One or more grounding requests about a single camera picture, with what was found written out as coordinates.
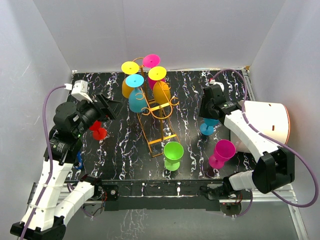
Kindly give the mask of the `light blue plastic wine glass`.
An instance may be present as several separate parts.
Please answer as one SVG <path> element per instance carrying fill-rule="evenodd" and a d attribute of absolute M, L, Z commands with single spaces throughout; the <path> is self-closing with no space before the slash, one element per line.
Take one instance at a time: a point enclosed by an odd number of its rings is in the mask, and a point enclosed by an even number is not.
<path fill-rule="evenodd" d="M 128 98 L 129 109 L 134 113 L 142 113 L 147 107 L 146 99 L 140 90 L 144 77 L 140 74 L 132 74 L 126 78 L 125 83 L 128 87 L 133 88 Z"/>

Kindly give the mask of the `orange plastic wine glass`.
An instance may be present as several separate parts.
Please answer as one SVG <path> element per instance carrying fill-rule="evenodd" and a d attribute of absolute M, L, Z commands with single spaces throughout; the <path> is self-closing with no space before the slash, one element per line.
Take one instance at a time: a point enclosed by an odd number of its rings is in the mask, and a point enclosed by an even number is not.
<path fill-rule="evenodd" d="M 160 105 L 167 103 L 171 98 L 170 88 L 163 81 L 166 75 L 167 70 L 162 66 L 155 66 L 148 72 L 148 79 L 155 82 L 152 88 L 154 99 Z"/>

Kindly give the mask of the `magenta plastic wine glass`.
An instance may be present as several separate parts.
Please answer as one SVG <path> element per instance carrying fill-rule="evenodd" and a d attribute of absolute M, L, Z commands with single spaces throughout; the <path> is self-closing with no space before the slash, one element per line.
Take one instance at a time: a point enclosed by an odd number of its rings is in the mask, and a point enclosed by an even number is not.
<path fill-rule="evenodd" d="M 164 81 L 167 75 L 167 70 L 159 66 L 160 62 L 161 58 L 156 54 L 149 54 L 145 56 L 142 61 L 143 66 L 150 69 L 147 75 L 147 81 L 151 90 L 157 82 Z"/>

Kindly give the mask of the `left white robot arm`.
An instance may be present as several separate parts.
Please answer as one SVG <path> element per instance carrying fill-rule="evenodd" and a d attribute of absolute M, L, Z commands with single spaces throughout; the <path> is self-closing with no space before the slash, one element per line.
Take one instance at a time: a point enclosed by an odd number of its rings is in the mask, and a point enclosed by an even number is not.
<path fill-rule="evenodd" d="M 75 212 L 88 199 L 103 195 L 101 178 L 85 174 L 69 195 L 58 201 L 67 175 L 77 164 L 82 135 L 97 121 L 116 119 L 122 108 L 121 101 L 102 93 L 93 101 L 67 101 L 56 108 L 54 126 L 45 131 L 47 148 L 40 179 L 25 215 L 11 226 L 12 235 L 22 240 L 61 240 Z"/>

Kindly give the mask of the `green plastic wine glass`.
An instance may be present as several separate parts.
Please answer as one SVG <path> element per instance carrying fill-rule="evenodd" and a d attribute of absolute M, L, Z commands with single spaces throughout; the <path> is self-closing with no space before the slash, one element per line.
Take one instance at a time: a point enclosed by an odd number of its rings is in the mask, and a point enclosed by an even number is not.
<path fill-rule="evenodd" d="M 184 155 L 183 146 L 176 141 L 168 142 L 163 148 L 165 157 L 164 166 L 168 171 L 176 171 L 180 167 L 181 159 Z"/>

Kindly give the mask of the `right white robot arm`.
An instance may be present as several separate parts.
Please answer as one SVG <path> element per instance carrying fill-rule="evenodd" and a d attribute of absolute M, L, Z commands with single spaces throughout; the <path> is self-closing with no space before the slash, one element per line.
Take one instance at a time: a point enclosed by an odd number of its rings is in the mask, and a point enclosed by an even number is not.
<path fill-rule="evenodd" d="M 233 173 L 223 179 L 220 191 L 233 199 L 242 190 L 267 194 L 295 180 L 295 156 L 287 149 L 290 118 L 281 103 L 226 100 L 220 85 L 203 89 L 200 117 L 219 120 L 236 137 L 235 149 L 242 147 L 254 157 L 254 170 Z"/>

